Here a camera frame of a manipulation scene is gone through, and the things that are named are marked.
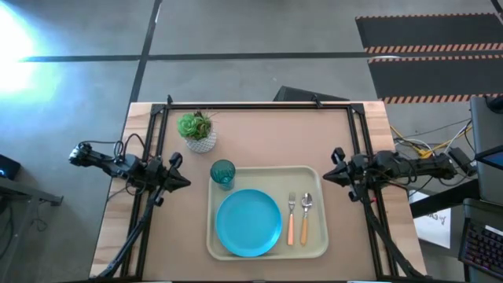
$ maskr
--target paper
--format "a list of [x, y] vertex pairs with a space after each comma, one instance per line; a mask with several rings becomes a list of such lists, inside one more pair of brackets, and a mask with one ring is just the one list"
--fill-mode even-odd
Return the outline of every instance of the paper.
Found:
[[[409, 203], [422, 200], [428, 195], [414, 193], [409, 198]], [[431, 213], [414, 219], [417, 236], [424, 241], [437, 244], [444, 248], [450, 248], [450, 208]]]

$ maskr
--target black and orange mat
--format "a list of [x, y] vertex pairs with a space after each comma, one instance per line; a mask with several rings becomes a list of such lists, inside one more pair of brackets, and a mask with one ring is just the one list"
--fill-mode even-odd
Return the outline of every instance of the black and orange mat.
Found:
[[377, 97], [387, 104], [503, 95], [503, 54], [373, 58], [369, 68]]
[[503, 50], [492, 13], [356, 17], [367, 53]]

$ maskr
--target orange handle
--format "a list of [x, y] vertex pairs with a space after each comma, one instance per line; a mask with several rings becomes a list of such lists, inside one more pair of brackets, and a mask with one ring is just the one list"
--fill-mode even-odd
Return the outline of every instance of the orange handle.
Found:
[[306, 245], [307, 243], [307, 218], [302, 219], [302, 232], [300, 234], [300, 244]]
[[293, 245], [293, 214], [290, 214], [290, 220], [288, 221], [288, 241], [287, 245]]

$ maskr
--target floor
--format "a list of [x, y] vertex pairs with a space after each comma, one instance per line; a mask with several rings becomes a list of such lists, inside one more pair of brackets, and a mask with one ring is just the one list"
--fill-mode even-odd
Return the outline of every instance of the floor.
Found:
[[[362, 52], [356, 16], [494, 12], [490, 0], [164, 0], [152, 45], [144, 49], [154, 5], [154, 0], [0, 1], [0, 35], [10, 39], [0, 45], [0, 153], [22, 163], [22, 182], [64, 195], [59, 208], [40, 206], [48, 228], [31, 228], [14, 258], [18, 271], [10, 274], [12, 281], [87, 278], [110, 178], [98, 169], [71, 166], [68, 154], [82, 140], [117, 140], [131, 97], [271, 101], [286, 85], [376, 100], [364, 58], [149, 61], [141, 80], [142, 50], [144, 55]], [[54, 62], [59, 56], [103, 55], [116, 61]], [[26, 56], [53, 62], [16, 62]], [[387, 112], [403, 134], [470, 116], [465, 103], [389, 105]], [[461, 127], [421, 138], [443, 142]], [[454, 145], [471, 154], [463, 139]], [[431, 182], [427, 189], [446, 187]], [[422, 247], [430, 275], [463, 279], [462, 265], [449, 252]]]

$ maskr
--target tray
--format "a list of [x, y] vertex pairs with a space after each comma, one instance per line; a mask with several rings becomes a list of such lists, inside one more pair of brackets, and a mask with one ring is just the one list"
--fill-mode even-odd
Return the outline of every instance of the tray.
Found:
[[[208, 191], [206, 245], [210, 254], [219, 260], [257, 260], [257, 259], [311, 259], [326, 251], [329, 246], [329, 232], [325, 220], [325, 207], [321, 182], [315, 170], [308, 166], [288, 167], [239, 167], [236, 168], [234, 188], [226, 192], [221, 190], [210, 178]], [[243, 258], [227, 251], [222, 246], [215, 231], [215, 216], [222, 201], [231, 193], [240, 189], [258, 189], [269, 194], [280, 208], [283, 229], [276, 245], [266, 254]], [[287, 245], [288, 232], [288, 194], [296, 193], [294, 208], [294, 245]], [[302, 195], [313, 196], [313, 207], [309, 210], [307, 244], [300, 244], [303, 208], [300, 204]]]

